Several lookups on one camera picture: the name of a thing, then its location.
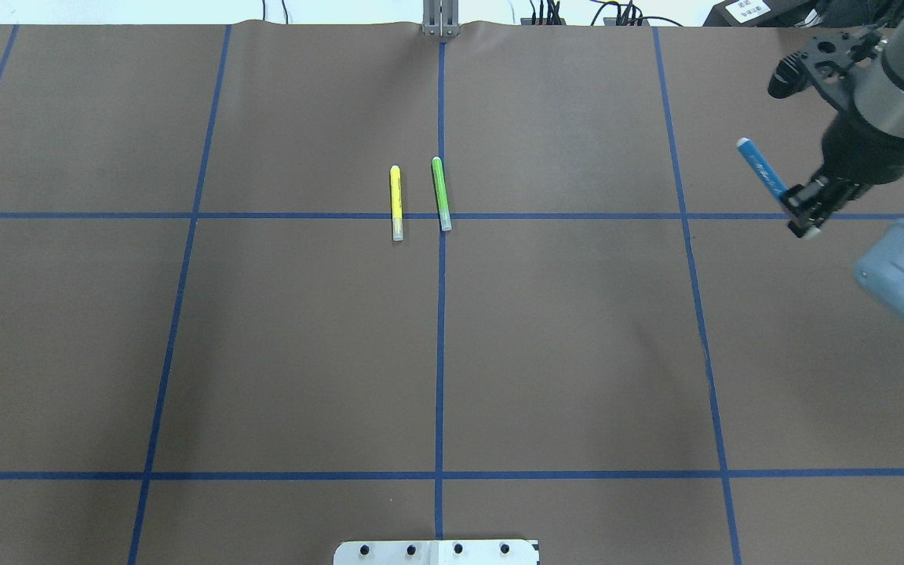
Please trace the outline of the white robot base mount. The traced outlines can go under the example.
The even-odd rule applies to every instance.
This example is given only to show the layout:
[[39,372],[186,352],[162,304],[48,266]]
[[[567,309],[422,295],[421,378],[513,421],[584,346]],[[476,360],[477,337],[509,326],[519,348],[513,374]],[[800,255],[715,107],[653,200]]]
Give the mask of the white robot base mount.
[[334,564],[539,564],[537,541],[459,539],[349,541],[334,551]]

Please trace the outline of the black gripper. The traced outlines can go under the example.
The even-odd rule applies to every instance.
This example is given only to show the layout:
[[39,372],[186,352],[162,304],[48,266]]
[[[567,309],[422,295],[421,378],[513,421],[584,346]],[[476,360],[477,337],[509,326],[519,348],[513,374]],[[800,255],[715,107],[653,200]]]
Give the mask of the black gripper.
[[889,184],[904,174],[904,138],[864,119],[833,118],[821,140],[822,165],[807,184],[781,195],[786,227],[797,239],[813,239],[851,194]]

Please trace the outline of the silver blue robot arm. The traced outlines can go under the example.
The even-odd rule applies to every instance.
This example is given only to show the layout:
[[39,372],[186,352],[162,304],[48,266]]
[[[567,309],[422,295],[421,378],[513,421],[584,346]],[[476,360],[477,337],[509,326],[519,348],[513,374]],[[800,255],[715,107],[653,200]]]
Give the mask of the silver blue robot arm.
[[[785,99],[814,87],[836,111],[822,135],[822,163],[778,203],[798,239],[869,189],[904,177],[904,18],[892,36],[864,27],[812,38],[783,57],[768,92]],[[854,266],[856,282],[904,321],[904,216]]]

